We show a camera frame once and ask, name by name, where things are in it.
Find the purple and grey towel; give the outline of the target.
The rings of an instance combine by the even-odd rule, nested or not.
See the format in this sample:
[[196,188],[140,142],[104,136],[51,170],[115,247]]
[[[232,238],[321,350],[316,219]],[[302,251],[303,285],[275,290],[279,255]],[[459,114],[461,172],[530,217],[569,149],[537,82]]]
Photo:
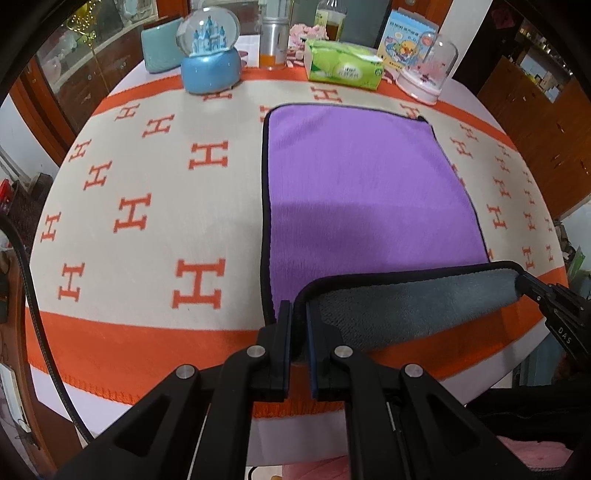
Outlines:
[[491,264],[475,208],[433,127],[383,110],[287,104],[263,121],[260,295],[375,350],[517,302],[517,265]]

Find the green tissue pack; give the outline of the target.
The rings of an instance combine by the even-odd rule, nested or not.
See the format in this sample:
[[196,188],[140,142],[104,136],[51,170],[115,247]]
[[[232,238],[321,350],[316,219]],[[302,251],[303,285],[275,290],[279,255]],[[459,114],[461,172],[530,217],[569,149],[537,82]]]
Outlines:
[[308,40],[304,47],[308,80],[376,91],[384,75],[384,60],[358,45]]

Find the pink glass dome music box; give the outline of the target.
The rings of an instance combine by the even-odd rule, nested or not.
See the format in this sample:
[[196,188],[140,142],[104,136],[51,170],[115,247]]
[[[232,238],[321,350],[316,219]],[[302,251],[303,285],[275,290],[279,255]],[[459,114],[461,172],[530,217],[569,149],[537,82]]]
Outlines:
[[425,32],[396,78],[396,84],[413,99],[435,105],[458,57],[453,42],[439,33]]

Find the silver orange drink can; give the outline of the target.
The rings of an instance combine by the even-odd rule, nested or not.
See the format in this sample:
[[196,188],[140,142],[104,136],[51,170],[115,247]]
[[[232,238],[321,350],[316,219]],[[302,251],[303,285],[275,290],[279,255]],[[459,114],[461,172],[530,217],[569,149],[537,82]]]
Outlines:
[[290,15],[293,2],[288,0],[259,1],[259,67],[277,70],[287,66]]

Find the glass bottle amber liquid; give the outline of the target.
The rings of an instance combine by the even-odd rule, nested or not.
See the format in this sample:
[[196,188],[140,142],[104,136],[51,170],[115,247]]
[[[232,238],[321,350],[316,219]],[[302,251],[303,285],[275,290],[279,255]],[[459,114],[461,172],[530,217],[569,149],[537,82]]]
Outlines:
[[315,26],[324,27],[329,40],[339,41],[342,36],[346,13],[348,13],[348,9],[344,1],[319,1],[317,10],[315,10]]

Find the teal cylindrical humidifier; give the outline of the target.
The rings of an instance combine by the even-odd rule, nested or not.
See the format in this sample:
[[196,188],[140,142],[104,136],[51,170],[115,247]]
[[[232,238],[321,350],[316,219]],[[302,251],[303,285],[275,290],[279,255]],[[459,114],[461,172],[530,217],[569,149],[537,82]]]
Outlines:
[[148,73],[162,73],[180,66],[184,54],[176,43],[176,32],[181,21],[179,15],[165,16],[143,27],[140,39]]

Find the orange H-pattern table blanket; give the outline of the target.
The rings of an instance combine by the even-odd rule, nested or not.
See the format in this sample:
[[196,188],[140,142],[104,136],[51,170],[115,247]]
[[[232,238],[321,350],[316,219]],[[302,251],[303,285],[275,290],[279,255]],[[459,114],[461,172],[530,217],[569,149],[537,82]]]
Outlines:
[[133,68],[99,104],[57,174],[31,270],[51,351],[76,409],[100,432],[175,366],[214,366],[263,325],[263,119],[281,104],[361,106],[426,120],[445,159],[395,160],[394,133],[360,127],[349,169],[386,181],[393,213],[349,232],[363,254],[394,233],[408,269],[511,260],[547,283],[566,270],[550,212],[509,136],[464,86],[428,107],[384,81],[376,91],[308,81],[301,68],[245,69],[235,88],[193,96],[179,73]]

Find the dark wooden shelf cabinet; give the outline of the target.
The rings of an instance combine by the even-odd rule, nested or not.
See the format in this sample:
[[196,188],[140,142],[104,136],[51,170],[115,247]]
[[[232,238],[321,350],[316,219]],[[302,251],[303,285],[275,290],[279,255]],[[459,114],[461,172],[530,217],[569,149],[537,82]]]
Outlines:
[[552,216],[564,217],[590,199],[590,99],[513,1],[494,1],[483,28],[495,65],[478,98],[517,147]]

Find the pink flower ornament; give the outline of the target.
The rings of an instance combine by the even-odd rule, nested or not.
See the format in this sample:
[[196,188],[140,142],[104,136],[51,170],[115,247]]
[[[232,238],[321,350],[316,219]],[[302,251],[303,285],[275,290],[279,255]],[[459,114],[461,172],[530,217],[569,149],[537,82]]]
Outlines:
[[308,26],[304,23],[298,23],[290,27],[290,46],[300,48],[308,39],[327,40],[328,34],[325,26]]

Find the blue castle snow globe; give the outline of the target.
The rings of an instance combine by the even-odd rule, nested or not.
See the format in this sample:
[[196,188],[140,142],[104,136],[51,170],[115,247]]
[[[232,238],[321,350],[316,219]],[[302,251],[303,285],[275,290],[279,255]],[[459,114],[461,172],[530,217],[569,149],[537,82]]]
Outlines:
[[184,89],[194,95],[222,92],[242,76],[242,59],[235,43],[238,17],[225,8],[197,9],[183,18],[175,39],[184,55],[180,75]]

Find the blue cartoon cardboard box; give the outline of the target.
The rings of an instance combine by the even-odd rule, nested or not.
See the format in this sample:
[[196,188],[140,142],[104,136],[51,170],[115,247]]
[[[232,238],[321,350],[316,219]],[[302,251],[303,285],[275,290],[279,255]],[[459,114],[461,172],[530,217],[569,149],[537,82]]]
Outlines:
[[439,25],[422,15],[405,9],[391,11],[382,39],[378,56],[388,68],[404,68],[413,54],[420,37],[426,32],[438,32]]

